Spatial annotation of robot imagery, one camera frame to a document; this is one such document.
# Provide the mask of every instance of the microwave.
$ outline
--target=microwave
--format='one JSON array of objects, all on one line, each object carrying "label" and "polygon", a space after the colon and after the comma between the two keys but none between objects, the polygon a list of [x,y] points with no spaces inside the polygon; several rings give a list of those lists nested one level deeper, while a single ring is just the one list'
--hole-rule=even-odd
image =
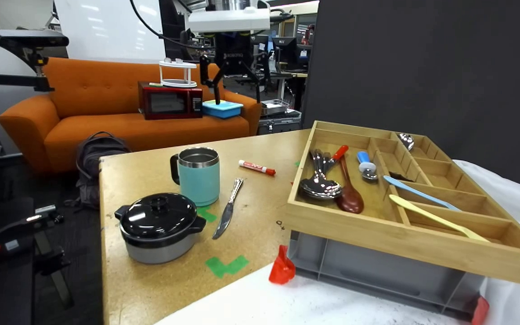
[{"label": "microwave", "polygon": [[150,86],[138,82],[140,113],[146,120],[202,117],[202,89]]}]

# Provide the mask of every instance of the blue spoon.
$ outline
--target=blue spoon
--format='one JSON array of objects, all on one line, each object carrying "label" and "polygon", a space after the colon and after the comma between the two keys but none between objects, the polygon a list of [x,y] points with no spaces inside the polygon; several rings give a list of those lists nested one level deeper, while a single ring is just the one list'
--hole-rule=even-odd
[{"label": "blue spoon", "polygon": [[421,191],[418,191],[418,190],[415,190],[413,189],[412,187],[408,186],[408,185],[405,185],[402,181],[399,181],[398,179],[394,179],[390,176],[384,176],[384,179],[386,179],[386,181],[400,189],[403,189],[403,190],[407,190],[409,191],[410,193],[415,193],[417,194],[419,197],[423,197],[423,198],[426,198],[427,200],[431,200],[433,202],[435,202],[436,204],[440,204],[442,206],[445,206],[447,208],[450,208],[450,210],[455,210],[455,211],[461,211],[459,208],[457,208],[456,206],[450,204],[449,202],[445,202],[445,201],[442,201],[442,200],[439,200],[437,199],[436,197],[432,197],[430,196],[429,194],[425,194]]}]

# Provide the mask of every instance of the gray backpack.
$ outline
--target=gray backpack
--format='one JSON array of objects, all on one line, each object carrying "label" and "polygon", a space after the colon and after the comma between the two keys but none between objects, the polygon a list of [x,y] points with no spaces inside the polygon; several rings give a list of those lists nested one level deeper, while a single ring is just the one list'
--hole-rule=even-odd
[{"label": "gray backpack", "polygon": [[97,132],[78,146],[78,158],[76,165],[80,171],[80,177],[76,187],[80,189],[80,197],[74,201],[66,202],[68,205],[79,205],[99,210],[99,158],[132,152],[125,141],[116,138],[109,132]]}]

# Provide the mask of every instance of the green tape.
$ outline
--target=green tape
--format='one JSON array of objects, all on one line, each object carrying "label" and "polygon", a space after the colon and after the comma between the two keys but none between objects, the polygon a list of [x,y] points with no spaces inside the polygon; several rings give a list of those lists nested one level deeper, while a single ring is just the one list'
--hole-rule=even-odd
[{"label": "green tape", "polygon": [[225,265],[218,257],[212,257],[206,261],[206,265],[210,268],[212,273],[218,278],[222,278],[225,273],[235,275],[238,271],[243,269],[248,264],[248,260],[243,256],[238,256],[234,261]]},{"label": "green tape", "polygon": [[209,208],[210,208],[209,205],[197,208],[198,215],[201,216],[202,218],[206,219],[206,222],[214,222],[218,217],[215,216],[215,214],[211,214],[210,212],[208,212]]}]

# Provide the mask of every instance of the sofa armrest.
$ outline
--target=sofa armrest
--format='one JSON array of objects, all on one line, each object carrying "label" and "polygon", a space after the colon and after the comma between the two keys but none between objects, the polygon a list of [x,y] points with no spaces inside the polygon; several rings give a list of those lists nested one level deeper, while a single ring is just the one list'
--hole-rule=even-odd
[{"label": "sofa armrest", "polygon": [[240,115],[248,121],[248,125],[250,126],[250,135],[256,135],[258,132],[260,113],[262,112],[262,103],[257,103],[256,99],[227,90],[223,92],[223,96],[223,100],[225,101],[244,104]]},{"label": "sofa armrest", "polygon": [[47,94],[20,101],[0,115],[1,126],[37,172],[52,171],[43,142],[59,122],[56,105]]}]

